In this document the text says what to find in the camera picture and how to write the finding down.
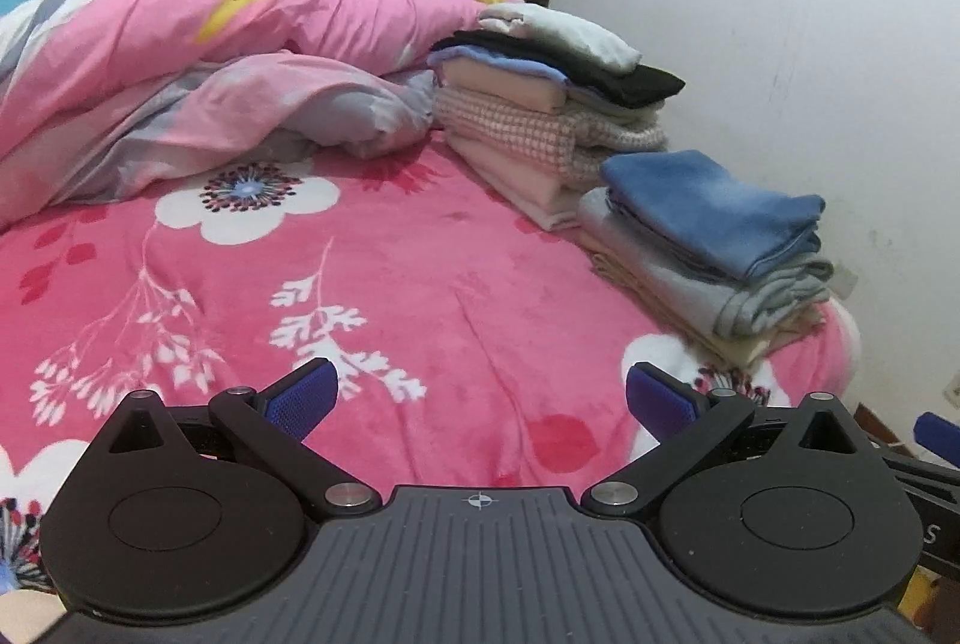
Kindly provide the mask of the blue denim jeans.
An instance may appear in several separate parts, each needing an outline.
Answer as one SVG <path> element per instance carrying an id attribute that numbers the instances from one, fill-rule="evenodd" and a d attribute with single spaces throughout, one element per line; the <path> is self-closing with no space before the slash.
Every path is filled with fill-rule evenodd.
<path id="1" fill-rule="evenodd" d="M 748 185 L 698 151 L 613 155 L 601 178 L 623 220 L 711 277 L 751 284 L 822 248 L 820 195 Z"/>

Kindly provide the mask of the tall folded clothes stack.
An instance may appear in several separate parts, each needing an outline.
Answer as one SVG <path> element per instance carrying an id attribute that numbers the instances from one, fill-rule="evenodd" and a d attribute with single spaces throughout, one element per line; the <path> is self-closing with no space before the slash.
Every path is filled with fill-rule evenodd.
<path id="1" fill-rule="evenodd" d="M 544 231 L 576 224 L 607 158 L 665 149 L 659 112 L 685 89 L 597 23 L 520 2 L 483 7 L 428 64 L 448 146 Z"/>

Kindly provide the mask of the beige folded garment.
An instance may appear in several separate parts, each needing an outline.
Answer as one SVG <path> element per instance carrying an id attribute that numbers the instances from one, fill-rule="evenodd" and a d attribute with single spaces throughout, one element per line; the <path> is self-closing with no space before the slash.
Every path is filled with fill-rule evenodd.
<path id="1" fill-rule="evenodd" d="M 825 324 L 822 306 L 828 295 L 820 280 L 807 296 L 797 291 L 797 282 L 781 277 L 758 288 L 732 288 L 688 279 L 658 263 L 628 266 L 608 249 L 590 246 L 589 252 L 597 275 L 659 323 L 737 368 L 750 368 Z"/>

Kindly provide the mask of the grey folded garment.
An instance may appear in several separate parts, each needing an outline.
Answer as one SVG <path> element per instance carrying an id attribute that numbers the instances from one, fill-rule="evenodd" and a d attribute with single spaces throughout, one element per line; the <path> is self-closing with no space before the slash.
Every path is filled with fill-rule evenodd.
<path id="1" fill-rule="evenodd" d="M 746 284 L 708 275 L 640 233 L 608 202 L 607 191 L 586 192 L 578 204 L 579 227 L 613 259 L 701 334 L 738 341 L 781 329 L 804 309 L 830 298 L 833 264 L 820 254 L 801 254 Z"/>

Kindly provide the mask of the pink floral bed sheet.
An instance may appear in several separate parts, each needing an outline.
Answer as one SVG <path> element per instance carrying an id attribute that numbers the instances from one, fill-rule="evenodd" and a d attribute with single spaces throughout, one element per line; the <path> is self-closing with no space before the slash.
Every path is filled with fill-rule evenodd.
<path id="1" fill-rule="evenodd" d="M 737 368 L 601 279 L 441 139 L 359 162 L 239 163 L 2 236 L 2 585 L 45 591 L 39 520 L 128 392 L 171 405 L 334 363 L 311 438 L 379 490 L 583 490 L 640 451 L 623 380 L 647 360 L 700 387 L 791 405 L 841 392 L 846 309 Z"/>

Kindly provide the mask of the pink grey quilt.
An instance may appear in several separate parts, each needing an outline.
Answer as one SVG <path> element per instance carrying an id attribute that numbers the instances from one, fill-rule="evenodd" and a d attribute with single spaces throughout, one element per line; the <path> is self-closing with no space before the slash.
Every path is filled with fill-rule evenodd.
<path id="1" fill-rule="evenodd" d="M 2 220 L 241 158 L 427 135 L 428 55 L 493 0 L 19 0 L 2 16 Z"/>

